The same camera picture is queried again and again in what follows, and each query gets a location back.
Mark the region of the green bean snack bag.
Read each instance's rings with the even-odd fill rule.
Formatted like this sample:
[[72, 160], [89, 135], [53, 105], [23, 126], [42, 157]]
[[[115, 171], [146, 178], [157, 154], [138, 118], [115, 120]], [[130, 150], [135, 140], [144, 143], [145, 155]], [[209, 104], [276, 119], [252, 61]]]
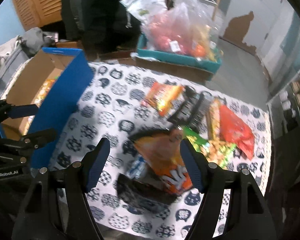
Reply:
[[184, 137], [186, 137], [193, 148], [205, 156], [208, 162], [213, 162], [219, 165], [222, 169], [227, 170], [228, 164], [233, 159], [233, 153], [236, 149], [236, 144], [217, 140], [207, 140], [202, 138], [192, 129], [183, 127]]

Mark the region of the yellow potato stick snack pack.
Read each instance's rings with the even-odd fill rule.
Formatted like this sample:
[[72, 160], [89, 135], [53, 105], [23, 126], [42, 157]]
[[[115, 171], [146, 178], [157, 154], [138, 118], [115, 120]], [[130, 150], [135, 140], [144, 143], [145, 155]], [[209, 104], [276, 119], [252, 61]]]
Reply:
[[[41, 85], [36, 95], [34, 96], [31, 104], [35, 104], [39, 108], [58, 78], [59, 75], [46, 79]], [[23, 118], [20, 126], [21, 128], [20, 131], [22, 135], [26, 135], [28, 133], [33, 119], [34, 119], [34, 115]]]

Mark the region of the orange brown chips bag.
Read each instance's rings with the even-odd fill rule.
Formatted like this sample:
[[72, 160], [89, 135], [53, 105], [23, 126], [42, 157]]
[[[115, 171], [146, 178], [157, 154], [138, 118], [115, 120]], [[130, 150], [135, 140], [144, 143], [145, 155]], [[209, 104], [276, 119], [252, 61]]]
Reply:
[[181, 195], [193, 188], [180, 153], [182, 128], [152, 129], [131, 135], [134, 148], [165, 184], [166, 192]]

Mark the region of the silver blue snack packet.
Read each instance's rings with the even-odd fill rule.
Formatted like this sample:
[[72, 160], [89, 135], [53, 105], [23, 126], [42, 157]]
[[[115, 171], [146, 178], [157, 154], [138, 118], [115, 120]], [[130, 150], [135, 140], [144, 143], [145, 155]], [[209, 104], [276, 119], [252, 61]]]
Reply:
[[148, 173], [149, 167], [145, 159], [138, 154], [134, 160], [128, 165], [128, 170], [126, 171], [126, 176], [129, 179], [143, 179]]

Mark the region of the blue cardboard box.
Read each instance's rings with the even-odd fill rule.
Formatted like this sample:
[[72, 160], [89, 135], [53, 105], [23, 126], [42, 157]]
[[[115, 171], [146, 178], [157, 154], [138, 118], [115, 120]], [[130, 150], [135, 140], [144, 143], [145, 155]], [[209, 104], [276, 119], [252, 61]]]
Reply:
[[47, 79], [55, 79], [34, 116], [29, 133], [54, 128], [61, 135], [93, 77], [84, 51], [74, 48], [42, 48], [26, 64], [3, 99], [17, 106], [32, 104], [43, 83]]

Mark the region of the red snack bag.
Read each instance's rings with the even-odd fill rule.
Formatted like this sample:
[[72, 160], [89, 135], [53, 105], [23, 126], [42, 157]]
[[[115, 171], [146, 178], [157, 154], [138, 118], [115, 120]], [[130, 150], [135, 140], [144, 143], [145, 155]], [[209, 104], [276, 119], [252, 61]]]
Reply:
[[254, 157], [254, 135], [251, 128], [225, 105], [219, 107], [220, 136], [236, 146], [252, 160]]

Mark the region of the grey clothes pile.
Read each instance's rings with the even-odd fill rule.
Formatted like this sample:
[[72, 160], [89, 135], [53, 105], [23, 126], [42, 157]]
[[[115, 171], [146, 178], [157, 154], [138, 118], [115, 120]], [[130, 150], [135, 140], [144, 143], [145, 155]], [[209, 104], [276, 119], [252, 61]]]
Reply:
[[53, 46], [58, 40], [58, 33], [35, 27], [0, 45], [0, 99], [21, 65], [34, 57], [41, 48]]

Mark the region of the shoe rack with shoes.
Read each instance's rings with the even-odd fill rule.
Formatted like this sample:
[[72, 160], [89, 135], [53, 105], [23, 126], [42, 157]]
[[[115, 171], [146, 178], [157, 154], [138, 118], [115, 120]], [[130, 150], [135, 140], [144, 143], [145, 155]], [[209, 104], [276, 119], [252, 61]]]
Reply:
[[300, 73], [267, 102], [267, 107], [273, 139], [300, 126]]

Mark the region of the cat pattern table cloth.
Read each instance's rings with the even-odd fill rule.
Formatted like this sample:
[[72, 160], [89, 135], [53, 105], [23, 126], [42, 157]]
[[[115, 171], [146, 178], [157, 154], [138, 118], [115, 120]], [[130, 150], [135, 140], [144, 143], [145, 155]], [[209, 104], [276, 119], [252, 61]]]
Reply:
[[35, 114], [30, 132], [55, 132], [68, 149], [59, 169], [49, 171], [51, 142], [32, 158], [40, 168], [20, 207], [13, 239], [68, 239], [62, 230], [57, 189], [64, 188], [77, 239], [101, 239], [98, 224], [160, 239], [275, 239], [256, 177], [256, 161], [232, 171], [225, 150], [236, 145], [269, 151], [268, 113], [225, 99], [217, 107], [219, 139], [205, 140], [177, 123], [152, 129], [157, 111], [138, 102], [149, 90], [148, 73], [115, 66], [120, 79], [86, 90], [93, 72], [67, 68]]

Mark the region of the black snack bag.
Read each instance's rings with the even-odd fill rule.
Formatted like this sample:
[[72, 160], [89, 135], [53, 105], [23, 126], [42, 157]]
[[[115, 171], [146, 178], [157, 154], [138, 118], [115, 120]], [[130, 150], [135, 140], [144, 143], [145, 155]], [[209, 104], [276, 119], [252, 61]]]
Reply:
[[167, 120], [175, 127], [187, 126], [199, 133], [202, 120], [209, 110], [214, 97], [210, 92], [197, 93], [193, 87], [185, 86], [183, 98], [181, 105]]

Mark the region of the orange noodle snack bag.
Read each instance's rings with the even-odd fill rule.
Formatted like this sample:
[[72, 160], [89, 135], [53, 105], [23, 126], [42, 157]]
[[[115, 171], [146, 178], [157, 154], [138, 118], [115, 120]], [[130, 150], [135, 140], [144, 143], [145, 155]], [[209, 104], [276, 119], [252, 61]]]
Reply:
[[142, 101], [143, 106], [151, 106], [157, 110], [160, 117], [165, 116], [172, 107], [172, 101], [183, 92], [180, 85], [167, 85], [155, 82]]

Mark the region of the wooden louvered cabinet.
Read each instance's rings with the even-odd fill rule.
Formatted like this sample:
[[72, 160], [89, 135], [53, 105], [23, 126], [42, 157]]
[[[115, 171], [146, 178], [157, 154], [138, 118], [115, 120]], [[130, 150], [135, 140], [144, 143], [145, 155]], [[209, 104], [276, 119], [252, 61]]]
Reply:
[[62, 20], [62, 0], [12, 0], [25, 30]]

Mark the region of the teal tray box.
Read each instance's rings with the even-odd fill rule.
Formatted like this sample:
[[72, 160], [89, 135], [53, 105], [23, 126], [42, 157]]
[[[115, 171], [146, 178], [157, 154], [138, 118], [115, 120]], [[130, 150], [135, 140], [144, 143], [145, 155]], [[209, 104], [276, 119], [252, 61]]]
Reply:
[[191, 56], [178, 55], [178, 54], [168, 53], [164, 51], [149, 50], [146, 49], [146, 45], [147, 45], [147, 38], [145, 37], [144, 34], [141, 34], [139, 36], [138, 44], [136, 48], [136, 51], [140, 57], [151, 57], [162, 62], [196, 67], [196, 68], [200, 68], [212, 72], [213, 74], [216, 74], [216, 72], [219, 70], [220, 66], [222, 65], [222, 57], [219, 51], [217, 51], [218, 57], [216, 62], [206, 60], [206, 59], [199, 61], [196, 58]]

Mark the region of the black hanging coat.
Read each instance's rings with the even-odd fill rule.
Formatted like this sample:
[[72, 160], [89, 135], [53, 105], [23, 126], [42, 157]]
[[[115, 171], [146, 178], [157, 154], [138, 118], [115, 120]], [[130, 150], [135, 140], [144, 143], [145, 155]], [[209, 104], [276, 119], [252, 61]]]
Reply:
[[121, 0], [62, 0], [66, 38], [81, 41], [88, 60], [136, 48], [140, 21], [127, 16]]

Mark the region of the white printed plastic bag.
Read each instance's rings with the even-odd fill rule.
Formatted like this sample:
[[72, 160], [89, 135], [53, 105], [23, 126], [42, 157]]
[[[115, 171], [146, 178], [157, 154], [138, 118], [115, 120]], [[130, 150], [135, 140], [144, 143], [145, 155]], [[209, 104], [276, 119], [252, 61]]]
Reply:
[[131, 16], [146, 24], [151, 17], [167, 10], [165, 0], [121, 0], [120, 3], [126, 10], [126, 28], [132, 27]]

